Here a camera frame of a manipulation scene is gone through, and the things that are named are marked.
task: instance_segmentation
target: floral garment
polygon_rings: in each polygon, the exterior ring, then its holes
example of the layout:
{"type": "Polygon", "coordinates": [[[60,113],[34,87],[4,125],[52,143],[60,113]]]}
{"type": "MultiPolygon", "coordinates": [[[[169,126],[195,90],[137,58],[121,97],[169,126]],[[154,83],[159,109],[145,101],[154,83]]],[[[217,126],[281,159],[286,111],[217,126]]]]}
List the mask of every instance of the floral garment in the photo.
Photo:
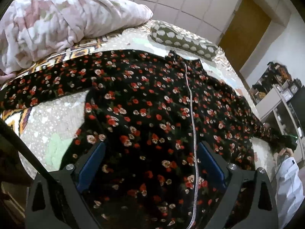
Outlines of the floral garment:
{"type": "Polygon", "coordinates": [[[199,59],[173,51],[165,58],[109,51],[55,64],[11,81],[1,107],[27,108],[89,87],[85,122],[61,168],[105,142],[83,195],[103,228],[204,226],[222,195],[206,180],[197,144],[205,140],[227,162],[253,170],[250,138],[277,139],[199,59]]]}

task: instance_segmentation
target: bed sheet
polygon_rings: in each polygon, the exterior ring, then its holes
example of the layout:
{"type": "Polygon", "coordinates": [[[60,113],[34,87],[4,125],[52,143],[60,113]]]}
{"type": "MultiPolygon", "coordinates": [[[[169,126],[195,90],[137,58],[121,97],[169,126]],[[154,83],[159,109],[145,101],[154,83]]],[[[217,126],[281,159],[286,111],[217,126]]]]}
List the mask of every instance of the bed sheet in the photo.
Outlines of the bed sheet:
{"type": "MultiPolygon", "coordinates": [[[[150,20],[137,28],[117,31],[96,39],[82,40],[64,52],[52,54],[48,58],[36,62],[31,68],[21,72],[17,77],[28,75],[68,59],[108,50],[144,50],[164,57],[170,49],[173,49],[186,59],[199,58],[188,51],[153,41],[150,37],[150,27],[153,24],[154,21],[150,20]]],[[[183,30],[182,33],[186,35],[192,34],[186,30],[183,30]]],[[[243,95],[248,101],[252,112],[258,116],[251,97],[221,49],[212,62],[203,58],[200,58],[200,60],[203,68],[210,76],[223,80],[233,87],[238,95],[243,95]]],[[[74,133],[83,123],[86,94],[87,91],[83,91],[41,103],[33,108],[4,111],[1,117],[25,142],[43,166],[48,171],[55,171],[59,169],[61,158],[74,138],[74,133]]],[[[275,172],[275,163],[270,147],[266,142],[254,138],[253,148],[256,167],[264,167],[271,178],[275,172]]],[[[25,170],[32,178],[35,178],[37,171],[21,154],[19,155],[25,170]]]]}

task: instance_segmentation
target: wooden door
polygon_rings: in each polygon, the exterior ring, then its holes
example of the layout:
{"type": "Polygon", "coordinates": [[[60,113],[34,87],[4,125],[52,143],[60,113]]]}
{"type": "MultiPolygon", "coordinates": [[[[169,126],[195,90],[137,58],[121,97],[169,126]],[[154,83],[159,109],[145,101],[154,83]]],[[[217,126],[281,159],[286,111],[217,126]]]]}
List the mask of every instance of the wooden door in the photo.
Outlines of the wooden door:
{"type": "Polygon", "coordinates": [[[219,46],[237,73],[260,42],[270,17],[253,0],[242,0],[219,46]]]}

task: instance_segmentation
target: metal bolt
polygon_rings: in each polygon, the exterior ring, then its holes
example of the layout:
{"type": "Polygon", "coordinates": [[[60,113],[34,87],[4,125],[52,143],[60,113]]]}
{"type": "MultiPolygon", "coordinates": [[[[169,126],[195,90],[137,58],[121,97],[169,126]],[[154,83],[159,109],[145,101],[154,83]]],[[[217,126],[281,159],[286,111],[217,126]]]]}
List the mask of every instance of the metal bolt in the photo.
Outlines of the metal bolt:
{"type": "Polygon", "coordinates": [[[266,173],[266,170],[263,167],[258,167],[257,170],[262,174],[266,173]]]}
{"type": "Polygon", "coordinates": [[[229,164],[228,168],[231,169],[231,170],[236,170],[237,166],[235,164],[229,164]]]}
{"type": "Polygon", "coordinates": [[[72,170],[74,168],[74,164],[68,164],[67,166],[66,166],[66,169],[67,170],[72,170]]]}

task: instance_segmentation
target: zipper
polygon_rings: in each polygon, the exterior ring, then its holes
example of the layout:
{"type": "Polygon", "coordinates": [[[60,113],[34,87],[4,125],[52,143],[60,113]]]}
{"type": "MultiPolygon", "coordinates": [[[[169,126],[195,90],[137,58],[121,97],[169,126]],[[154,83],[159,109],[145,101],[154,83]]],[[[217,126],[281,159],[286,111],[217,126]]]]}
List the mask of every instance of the zipper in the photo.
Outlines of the zipper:
{"type": "Polygon", "coordinates": [[[192,219],[189,224],[189,226],[186,229],[190,229],[195,222],[196,219],[196,212],[197,212],[197,196],[198,196],[198,177],[199,177],[199,169],[198,169],[198,163],[197,163],[197,151],[196,151],[196,129],[195,129],[195,123],[194,123],[194,117],[193,117],[193,94],[189,87],[189,81],[187,77],[187,65],[184,63],[185,66],[185,78],[186,78],[186,84],[188,86],[188,89],[190,91],[190,112],[191,112],[191,119],[192,119],[192,126],[193,126],[193,139],[194,139],[194,163],[195,163],[195,193],[194,193],[194,206],[193,206],[193,213],[192,213],[192,219]]]}

